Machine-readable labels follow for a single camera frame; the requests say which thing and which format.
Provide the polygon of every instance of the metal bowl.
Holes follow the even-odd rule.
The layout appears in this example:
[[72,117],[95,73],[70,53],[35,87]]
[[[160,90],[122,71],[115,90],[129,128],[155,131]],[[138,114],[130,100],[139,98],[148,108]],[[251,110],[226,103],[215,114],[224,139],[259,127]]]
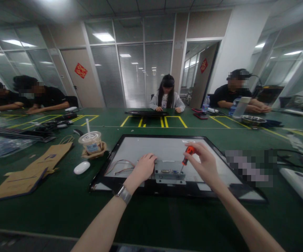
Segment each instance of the metal bowl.
[[267,121],[265,119],[262,119],[260,117],[255,117],[252,115],[242,115],[241,116],[241,122],[244,124],[248,124],[250,126],[259,126],[262,123],[266,123]]

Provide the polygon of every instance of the straw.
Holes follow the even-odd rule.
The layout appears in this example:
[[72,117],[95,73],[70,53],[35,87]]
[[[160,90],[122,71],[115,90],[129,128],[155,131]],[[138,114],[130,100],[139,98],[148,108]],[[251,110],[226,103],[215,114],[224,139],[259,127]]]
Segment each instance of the straw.
[[91,137],[91,131],[89,130],[89,123],[88,123],[88,118],[86,119],[86,123],[87,123],[87,131],[88,131],[88,137]]

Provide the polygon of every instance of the woman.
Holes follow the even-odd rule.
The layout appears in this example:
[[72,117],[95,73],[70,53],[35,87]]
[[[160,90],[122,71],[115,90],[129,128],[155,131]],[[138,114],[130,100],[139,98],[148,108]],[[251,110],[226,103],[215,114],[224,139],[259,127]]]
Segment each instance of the woman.
[[174,91],[175,80],[168,74],[163,77],[159,89],[152,97],[149,107],[158,112],[163,109],[175,108],[177,113],[181,113],[185,109],[185,105]]

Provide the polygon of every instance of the computer mouse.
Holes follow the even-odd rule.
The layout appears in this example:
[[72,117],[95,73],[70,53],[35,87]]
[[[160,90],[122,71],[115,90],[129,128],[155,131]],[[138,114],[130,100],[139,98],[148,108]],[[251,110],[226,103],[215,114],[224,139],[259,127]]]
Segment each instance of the computer mouse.
[[82,162],[80,164],[78,164],[75,168],[74,168],[74,173],[75,174],[82,174],[84,173],[89,167],[91,166],[91,164],[87,161]]

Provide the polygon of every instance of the water bottle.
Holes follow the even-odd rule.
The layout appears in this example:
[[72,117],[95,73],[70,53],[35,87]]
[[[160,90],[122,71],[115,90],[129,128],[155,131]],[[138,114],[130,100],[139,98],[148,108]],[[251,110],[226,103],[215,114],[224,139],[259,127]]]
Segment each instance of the water bottle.
[[210,97],[206,96],[206,98],[203,102],[203,106],[201,107],[201,110],[206,113],[209,106],[210,106]]
[[245,110],[247,108],[247,105],[249,104],[251,98],[250,97],[242,97],[233,113],[234,119],[241,119],[241,116],[243,113],[245,113]]
[[233,106],[230,108],[229,113],[228,113],[229,116],[233,116],[234,111],[235,111],[236,107],[238,106],[238,103],[240,102],[240,99],[241,99],[241,96],[239,96],[238,98],[236,98],[233,101]]

